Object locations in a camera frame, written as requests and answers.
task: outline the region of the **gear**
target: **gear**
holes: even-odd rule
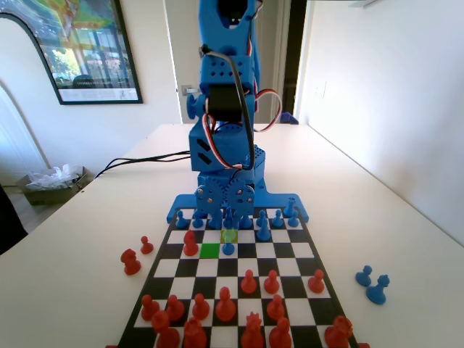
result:
[[[243,180],[233,179],[225,188],[225,200],[239,216],[252,215],[254,190]]]

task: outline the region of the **red chess piece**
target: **red chess piece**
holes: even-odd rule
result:
[[[160,310],[160,304],[156,301],[153,301],[150,295],[144,295],[142,297],[142,319],[145,321],[150,321],[153,315]]]
[[[290,322],[282,317],[278,320],[277,326],[270,331],[270,348],[291,348]]]
[[[324,272],[322,270],[316,270],[314,276],[307,281],[307,285],[310,287],[312,292],[320,294],[324,291]]]
[[[127,249],[125,252],[123,252],[121,255],[121,262],[124,263],[124,272],[128,276],[136,274],[138,271],[140,271],[141,264],[139,261],[137,261],[136,252],[134,252],[132,249]]]
[[[198,244],[195,242],[195,233],[192,230],[188,230],[186,235],[183,237],[185,243],[183,247],[183,253],[187,256],[194,256],[198,252]]]
[[[282,304],[282,297],[279,295],[274,295],[273,300],[268,303],[266,312],[268,312],[269,318],[272,320],[278,320],[279,318],[282,318],[285,315],[285,309],[283,308]]]
[[[188,319],[183,327],[184,340],[183,348],[205,348],[207,343],[206,333],[202,328],[200,320],[196,318]]]
[[[177,330],[169,327],[169,315],[160,310],[153,315],[152,328],[159,333],[157,348],[178,348],[181,337]]]
[[[229,288],[223,287],[219,292],[220,300],[216,305],[215,313],[220,321],[230,321],[235,315],[236,306],[231,300]]]
[[[245,272],[245,278],[241,281],[241,290],[245,294],[253,294],[256,290],[256,280],[253,278],[253,271],[248,270]]]
[[[326,329],[324,339],[328,348],[346,348],[348,347],[348,338],[353,334],[353,325],[351,321],[343,315],[339,315],[333,321],[333,326]]]
[[[242,348],[263,348],[264,339],[261,334],[261,319],[256,313],[251,312],[246,317],[246,329],[241,335]]]
[[[185,306],[177,299],[176,295],[171,295],[167,298],[167,314],[170,321],[177,321],[182,318],[185,312]]]
[[[269,271],[269,278],[264,281],[264,289],[269,294],[275,294],[278,291],[279,283],[277,281],[277,272]]]
[[[142,247],[140,248],[140,251],[142,252],[142,254],[149,254],[150,252],[153,251],[154,247],[153,247],[153,244],[152,243],[149,243],[148,242],[148,238],[143,236],[142,238],[140,238],[140,240],[142,241]]]
[[[210,304],[204,300],[202,294],[195,295],[195,305],[192,312],[194,317],[198,320],[205,319],[210,313]]]

